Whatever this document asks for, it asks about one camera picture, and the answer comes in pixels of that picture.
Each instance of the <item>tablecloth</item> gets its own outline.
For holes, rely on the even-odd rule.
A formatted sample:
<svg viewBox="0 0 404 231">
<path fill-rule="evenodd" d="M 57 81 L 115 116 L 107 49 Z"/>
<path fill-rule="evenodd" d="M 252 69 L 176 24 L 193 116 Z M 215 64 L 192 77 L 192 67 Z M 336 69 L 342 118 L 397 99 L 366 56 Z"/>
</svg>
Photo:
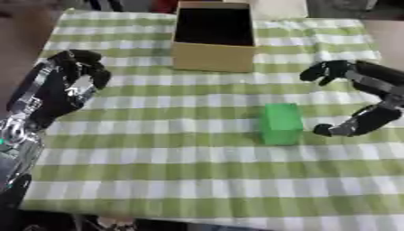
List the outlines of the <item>tablecloth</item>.
<svg viewBox="0 0 404 231">
<path fill-rule="evenodd" d="M 272 230 L 404 228 L 404 120 L 372 134 L 325 138 L 377 97 L 347 81 L 298 74 L 321 60 L 377 60 L 355 20 L 256 22 L 254 73 L 174 70 L 175 15 L 62 15 L 42 57 L 104 55 L 114 74 L 86 106 L 48 130 L 24 208 L 148 217 Z M 265 104 L 297 103 L 299 145 L 265 146 Z"/>
</svg>

